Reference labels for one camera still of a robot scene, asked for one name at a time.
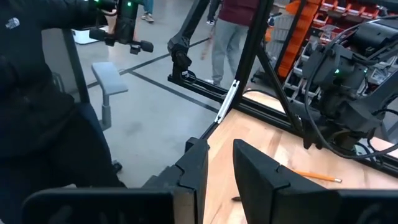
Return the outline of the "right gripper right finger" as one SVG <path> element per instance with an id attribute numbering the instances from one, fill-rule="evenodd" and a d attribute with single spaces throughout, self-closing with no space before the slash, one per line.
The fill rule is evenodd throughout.
<path id="1" fill-rule="evenodd" d="M 326 189 L 242 139 L 233 164 L 248 224 L 398 224 L 398 190 Z"/>

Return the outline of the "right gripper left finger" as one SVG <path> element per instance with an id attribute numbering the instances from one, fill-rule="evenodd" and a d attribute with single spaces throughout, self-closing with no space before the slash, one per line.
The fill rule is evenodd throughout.
<path id="1" fill-rule="evenodd" d="M 140 188 L 58 188 L 31 195 L 22 224 L 203 224 L 208 151 L 191 149 Z"/>

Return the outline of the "orange pencil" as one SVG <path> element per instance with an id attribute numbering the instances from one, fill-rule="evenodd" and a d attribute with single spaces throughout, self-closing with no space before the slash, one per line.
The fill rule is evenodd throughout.
<path id="1" fill-rule="evenodd" d="M 311 172 L 304 172 L 304 171 L 299 171 L 299 170 L 294 170 L 294 172 L 299 175 L 302 175 L 304 177 L 325 180 L 325 181 L 329 181 L 329 182 L 342 183 L 342 180 L 339 178 L 336 178 L 336 177 L 330 177 L 327 175 L 321 175 L 321 174 L 316 174 L 316 173 L 311 173 Z"/>

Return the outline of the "black table edge clamp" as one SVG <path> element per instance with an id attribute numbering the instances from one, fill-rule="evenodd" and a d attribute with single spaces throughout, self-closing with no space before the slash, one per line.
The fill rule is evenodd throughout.
<path id="1" fill-rule="evenodd" d="M 184 153 L 187 153 L 191 149 L 198 149 L 200 151 L 208 151 L 210 149 L 210 146 L 208 145 L 208 142 L 206 139 L 198 139 L 195 137 L 191 137 L 185 142 Z"/>

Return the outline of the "person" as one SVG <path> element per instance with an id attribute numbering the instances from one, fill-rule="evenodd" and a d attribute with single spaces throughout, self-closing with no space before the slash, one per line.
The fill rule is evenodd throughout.
<path id="1" fill-rule="evenodd" d="M 241 57 L 241 39 L 247 34 L 258 5 L 259 0 L 223 0 L 213 33 L 212 76 L 208 83 L 221 85 L 225 60 L 231 73 L 236 74 Z"/>
<path id="2" fill-rule="evenodd" d="M 148 23 L 153 23 L 154 19 L 152 17 L 153 8 L 154 8 L 154 0 L 143 0 L 144 13 L 142 15 L 142 19 Z"/>
<path id="3" fill-rule="evenodd" d="M 54 84 L 42 31 L 88 26 L 87 0 L 0 0 L 0 221 L 22 224 L 32 193 L 65 180 L 120 187 L 108 149 L 75 100 Z"/>

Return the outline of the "orange parts bin rack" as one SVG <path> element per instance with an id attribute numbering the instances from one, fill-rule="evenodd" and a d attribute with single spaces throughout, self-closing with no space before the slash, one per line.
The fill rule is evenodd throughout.
<path id="1" fill-rule="evenodd" d="M 290 101 L 301 103 L 304 94 L 315 106 L 322 96 L 316 86 L 307 86 L 302 67 L 318 45 L 339 37 L 347 49 L 359 52 L 376 41 L 372 32 L 354 35 L 350 27 L 378 17 L 398 15 L 398 0 L 275 0 L 285 7 L 273 15 L 264 36 L 266 52 L 273 59 L 283 89 Z"/>

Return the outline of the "silver corner bracket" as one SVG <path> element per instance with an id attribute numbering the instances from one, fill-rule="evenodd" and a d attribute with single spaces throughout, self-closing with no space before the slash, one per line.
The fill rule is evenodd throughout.
<path id="1" fill-rule="evenodd" d="M 218 111 L 218 114 L 216 115 L 216 118 L 214 120 L 215 123 L 220 124 L 222 120 L 224 120 L 224 117 L 226 116 L 229 107 L 231 106 L 231 103 L 233 101 L 233 98 L 238 90 L 240 81 L 239 80 L 234 80 L 231 87 L 229 88 L 223 103 L 221 104 L 221 107 Z"/>

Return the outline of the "black aluminium table frame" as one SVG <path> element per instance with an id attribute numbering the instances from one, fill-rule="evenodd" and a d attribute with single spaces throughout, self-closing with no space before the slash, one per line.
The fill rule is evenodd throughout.
<path id="1" fill-rule="evenodd" d="M 222 103 L 224 99 L 221 96 L 226 94 L 227 91 L 198 79 L 189 70 L 192 61 L 187 55 L 190 48 L 190 39 L 209 2 L 210 0 L 195 0 L 179 32 L 169 40 L 167 48 L 171 55 L 173 66 L 172 73 L 167 79 L 176 85 Z M 249 116 L 303 138 L 304 131 L 302 123 L 299 117 L 289 108 L 287 97 L 282 90 L 280 80 L 277 78 L 277 72 L 271 67 L 266 53 L 261 50 L 261 33 L 267 29 L 267 20 L 271 13 L 273 2 L 274 0 L 260 0 L 259 8 L 254 15 L 254 22 L 248 31 L 248 37 L 243 47 L 243 57 L 239 61 L 237 74 L 235 75 L 235 79 L 241 83 L 228 111 L 237 109 Z M 283 112 L 243 97 L 243 85 L 248 82 L 248 70 L 252 67 L 256 57 L 259 58 L 261 65 L 270 76 L 274 91 L 284 109 Z"/>

